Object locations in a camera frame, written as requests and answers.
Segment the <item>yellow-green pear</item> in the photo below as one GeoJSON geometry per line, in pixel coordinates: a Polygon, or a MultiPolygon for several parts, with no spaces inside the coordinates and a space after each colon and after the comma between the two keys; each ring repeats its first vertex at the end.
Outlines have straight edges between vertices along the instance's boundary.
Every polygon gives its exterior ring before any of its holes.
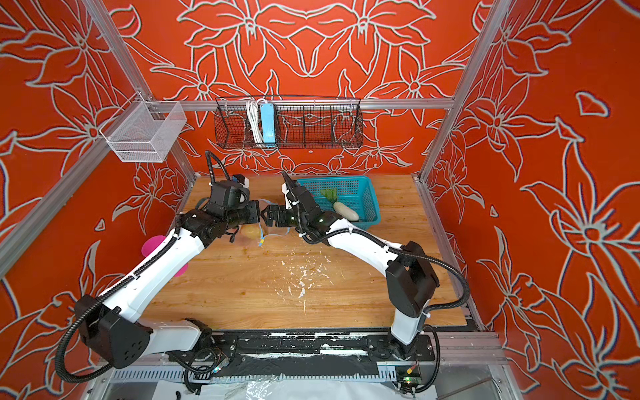
{"type": "Polygon", "coordinates": [[[251,240],[260,240],[262,237],[262,228],[258,224],[243,225],[241,234],[251,240]]]}

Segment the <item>clear zip top bag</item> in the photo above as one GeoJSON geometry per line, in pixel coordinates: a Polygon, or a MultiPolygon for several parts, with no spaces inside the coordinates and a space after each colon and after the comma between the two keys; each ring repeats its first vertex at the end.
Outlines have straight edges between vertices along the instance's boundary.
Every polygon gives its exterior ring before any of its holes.
{"type": "Polygon", "coordinates": [[[275,238],[289,234],[289,228],[267,227],[263,223],[242,225],[235,237],[235,243],[245,247],[263,248],[275,238]]]}

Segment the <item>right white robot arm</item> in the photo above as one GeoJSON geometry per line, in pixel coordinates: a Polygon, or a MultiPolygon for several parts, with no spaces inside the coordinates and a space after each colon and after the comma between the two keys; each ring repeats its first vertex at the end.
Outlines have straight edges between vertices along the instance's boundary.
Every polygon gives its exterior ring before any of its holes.
{"type": "Polygon", "coordinates": [[[340,213],[321,209],[313,199],[307,203],[292,200],[287,205],[270,204],[261,211],[261,218],[270,227],[294,228],[309,245],[322,243],[343,250],[380,272],[385,277],[388,297],[395,308],[390,343],[406,352],[418,335],[427,330],[433,335],[435,348],[435,365],[428,381],[418,384],[403,380],[396,387],[400,393],[415,396],[435,384],[441,348],[436,329],[427,323],[427,319],[434,311],[458,308],[468,302],[471,289],[460,271],[443,260],[426,255],[418,243],[410,241],[401,245],[383,240],[356,227],[340,213]],[[463,290],[458,299],[432,303],[440,286],[433,269],[435,265],[458,280],[463,290]]]}

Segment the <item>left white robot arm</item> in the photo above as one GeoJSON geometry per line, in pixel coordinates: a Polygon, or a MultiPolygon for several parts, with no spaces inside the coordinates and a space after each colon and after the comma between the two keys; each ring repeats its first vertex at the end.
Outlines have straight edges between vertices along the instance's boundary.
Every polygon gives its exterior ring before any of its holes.
{"type": "Polygon", "coordinates": [[[229,173],[216,179],[214,169],[226,172],[226,167],[210,151],[205,159],[210,195],[196,208],[178,214],[173,230],[130,273],[99,295],[84,295],[75,303],[75,320],[60,339],[54,359],[55,372],[65,383],[86,383],[156,353],[166,353],[180,365],[185,378],[212,376],[228,365],[229,357],[216,348],[210,329],[199,321],[148,325],[139,321],[151,301],[193,258],[217,239],[228,237],[233,242],[241,226],[260,220],[259,204],[250,198],[248,187],[229,173]],[[106,365],[85,375],[70,372],[65,357],[73,337],[99,354],[106,365]]]}

